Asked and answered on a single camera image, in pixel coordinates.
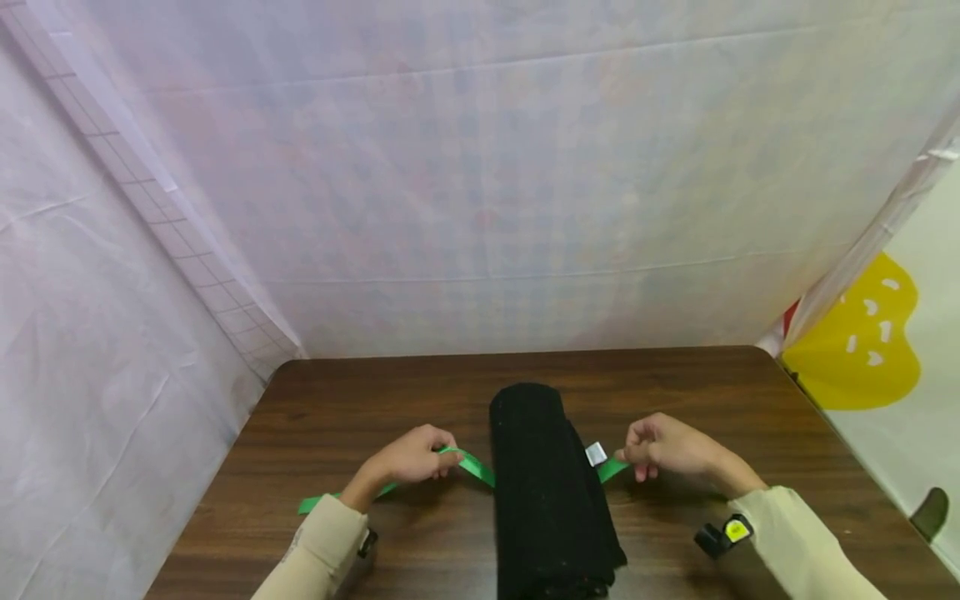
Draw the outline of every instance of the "hand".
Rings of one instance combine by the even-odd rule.
[[[634,465],[638,482],[655,479],[665,468],[682,475],[704,476],[731,498],[767,487],[739,456],[663,413],[632,423],[627,443],[617,450],[616,458]]]
[[[460,452],[439,454],[435,450],[456,445],[453,434],[433,425],[411,429],[360,467],[340,494],[340,501],[358,513],[365,513],[387,484],[446,477],[450,468],[456,467],[464,457]]]
[[[445,446],[457,447],[453,434],[421,425],[374,454],[368,464],[390,482],[418,483],[430,477],[446,477],[464,457],[459,452],[435,451]]]

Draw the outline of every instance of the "yellow cloud shape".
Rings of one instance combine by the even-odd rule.
[[[917,306],[910,275],[881,253],[827,315],[782,356],[827,410],[893,404],[920,379],[920,361],[905,335]]]

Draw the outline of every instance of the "black towel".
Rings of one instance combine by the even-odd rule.
[[[518,383],[490,405],[498,600],[602,598],[627,563],[607,498],[557,390]]]

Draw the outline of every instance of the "green ribbon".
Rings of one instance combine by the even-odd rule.
[[[493,476],[493,471],[485,467],[484,464],[477,459],[477,457],[473,456],[469,452],[465,450],[461,450],[460,448],[443,448],[441,450],[438,450],[439,454],[444,454],[446,452],[460,452],[464,456],[464,460],[460,461],[460,468],[462,468],[469,474],[473,475],[480,481],[484,482],[491,488],[496,483],[496,478]],[[597,467],[597,476],[600,478],[600,483],[601,484],[607,483],[618,472],[620,472],[621,470],[629,466],[630,466],[629,463],[621,463],[620,461],[614,458],[611,458],[606,463]],[[389,486],[385,487],[383,490],[380,490],[380,493],[378,493],[376,497],[379,498],[380,496],[390,493],[395,489],[396,489],[396,483],[392,483]],[[338,493],[334,493],[332,495],[334,497],[340,497],[340,494]],[[297,509],[297,514],[298,515],[308,514],[310,511],[313,510],[313,507],[317,506],[317,503],[320,502],[320,499],[322,497],[323,496],[305,498],[300,503],[300,507]]]

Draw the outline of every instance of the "yellow label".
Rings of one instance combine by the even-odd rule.
[[[724,533],[727,534],[727,539],[733,543],[737,543],[750,536],[750,530],[747,529],[747,526],[736,519],[727,523],[724,530]]]

